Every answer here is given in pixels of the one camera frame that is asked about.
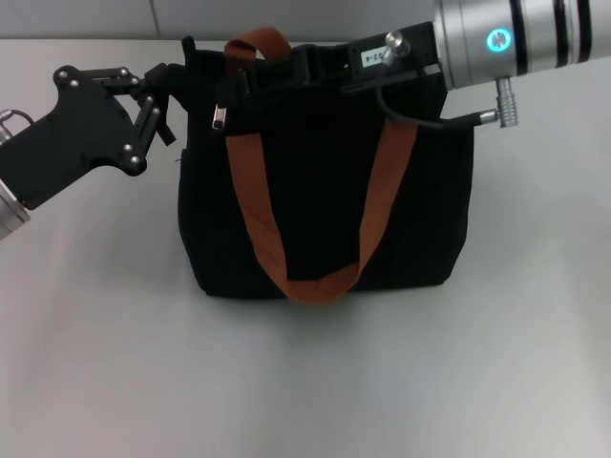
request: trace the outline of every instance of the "cable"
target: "cable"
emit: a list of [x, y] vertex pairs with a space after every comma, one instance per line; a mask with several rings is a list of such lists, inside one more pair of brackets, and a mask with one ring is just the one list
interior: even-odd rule
[[[417, 119], [415, 117], [405, 116], [403, 114], [397, 113], [393, 110], [384, 100], [384, 95], [382, 93], [384, 89], [384, 76], [386, 76], [387, 71], [392, 66], [394, 59], [392, 59], [389, 64], [382, 64], [380, 72], [378, 73], [377, 83], [375, 85], [375, 98], [380, 105], [380, 108], [388, 117], [391, 119], [395, 119], [399, 122], [405, 122], [408, 124], [416, 124], [418, 126], [427, 127], [429, 129], [465, 129], [468, 127], [480, 126], [482, 124], [482, 116], [486, 114], [486, 112], [476, 112], [467, 114], [461, 117], [456, 117], [454, 119], [439, 119], [439, 121], [427, 121], [424, 119]], [[418, 65], [419, 72], [418, 77], [421, 78], [424, 71]]]
[[11, 110], [11, 112], [14, 115], [18, 115], [18, 116], [25, 118], [30, 123], [31, 126], [34, 125], [34, 120], [32, 119], [32, 117], [29, 114], [22, 112], [21, 110]]

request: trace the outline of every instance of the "brown strap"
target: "brown strap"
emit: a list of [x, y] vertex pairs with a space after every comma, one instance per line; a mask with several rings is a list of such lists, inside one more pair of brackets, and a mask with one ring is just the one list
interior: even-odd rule
[[[225, 52], [229, 49], [231, 56], [247, 62], [254, 61], [254, 47], [265, 58], [281, 58], [282, 54], [286, 57], [285, 46], [288, 45], [276, 33], [270, 29], [252, 32], [230, 42]], [[244, 52], [238, 56], [237, 49], [247, 50], [249, 54]], [[344, 295], [358, 281], [386, 231], [390, 210], [408, 167], [416, 134], [415, 125], [386, 121], [369, 178], [360, 229], [360, 259], [316, 281], [288, 279], [283, 241], [274, 219], [267, 188], [261, 136], [239, 135], [226, 139], [231, 176], [255, 255], [269, 278], [289, 298], [303, 303], [330, 302]]]
[[257, 58], [257, 50], [265, 60], [277, 62], [290, 55], [290, 45], [282, 34], [272, 27], [252, 31], [225, 45], [227, 75], [234, 75]]

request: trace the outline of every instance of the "gray wall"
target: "gray wall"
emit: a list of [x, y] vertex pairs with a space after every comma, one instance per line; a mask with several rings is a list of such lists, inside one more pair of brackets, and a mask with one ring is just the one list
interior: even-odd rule
[[0, 0], [0, 37], [227, 39], [273, 25], [349, 40], [432, 20], [432, 0]]

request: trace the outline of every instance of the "white table surface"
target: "white table surface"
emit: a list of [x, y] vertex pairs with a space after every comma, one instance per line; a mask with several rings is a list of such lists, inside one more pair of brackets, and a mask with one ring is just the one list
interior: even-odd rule
[[[38, 118], [64, 64], [142, 75], [182, 56], [5, 40], [0, 60], [0, 108]], [[174, 102], [179, 140], [155, 140], [145, 175], [97, 170], [0, 243], [0, 456], [611, 456], [610, 79], [606, 60], [516, 81], [520, 127], [477, 130], [444, 286], [323, 309], [198, 289]], [[492, 85], [458, 91], [447, 115], [494, 103]]]

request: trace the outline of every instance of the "fabric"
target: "fabric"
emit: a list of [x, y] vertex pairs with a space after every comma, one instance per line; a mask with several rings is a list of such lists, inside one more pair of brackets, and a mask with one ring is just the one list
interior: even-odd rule
[[[208, 294], [239, 299], [285, 297], [255, 255], [231, 177], [225, 135], [210, 128], [210, 86], [224, 75], [222, 53], [196, 51], [165, 90], [189, 113], [179, 186], [179, 227], [196, 279]], [[439, 116], [441, 77], [395, 88], [393, 108]], [[234, 114], [240, 133], [261, 132], [274, 217], [286, 276], [315, 281], [360, 259], [359, 228], [385, 117], [369, 92], [294, 94], [276, 116]], [[291, 145], [290, 154], [286, 145]], [[473, 129], [420, 129], [389, 224], [355, 291], [430, 286], [452, 273], [467, 234], [473, 170]]]
[[[253, 31], [225, 46], [226, 72], [251, 66], [256, 51], [265, 60], [282, 61], [290, 56], [290, 45], [275, 29]], [[229, 168], [242, 209], [246, 230], [259, 265], [290, 299], [302, 303], [326, 303], [343, 296], [367, 266], [384, 236], [401, 178], [410, 161], [418, 128], [386, 120], [373, 161], [365, 210], [359, 229], [359, 260], [321, 279], [292, 281], [288, 278], [282, 235], [273, 214], [261, 134], [234, 135], [226, 139]], [[286, 154], [292, 145], [287, 144]]]

